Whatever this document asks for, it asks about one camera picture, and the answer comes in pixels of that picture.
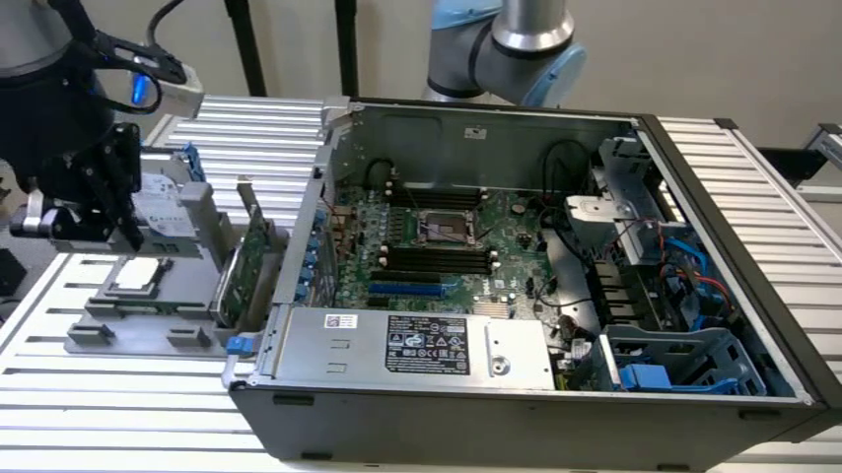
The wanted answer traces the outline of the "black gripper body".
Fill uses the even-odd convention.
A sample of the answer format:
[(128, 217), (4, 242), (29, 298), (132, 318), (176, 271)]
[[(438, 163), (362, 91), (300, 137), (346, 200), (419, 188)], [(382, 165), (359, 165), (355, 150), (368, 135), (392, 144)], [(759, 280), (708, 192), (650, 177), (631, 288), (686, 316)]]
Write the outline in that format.
[(1, 81), (1, 159), (21, 189), (48, 197), (89, 197), (65, 157), (85, 154), (113, 126), (92, 73), (39, 74)]

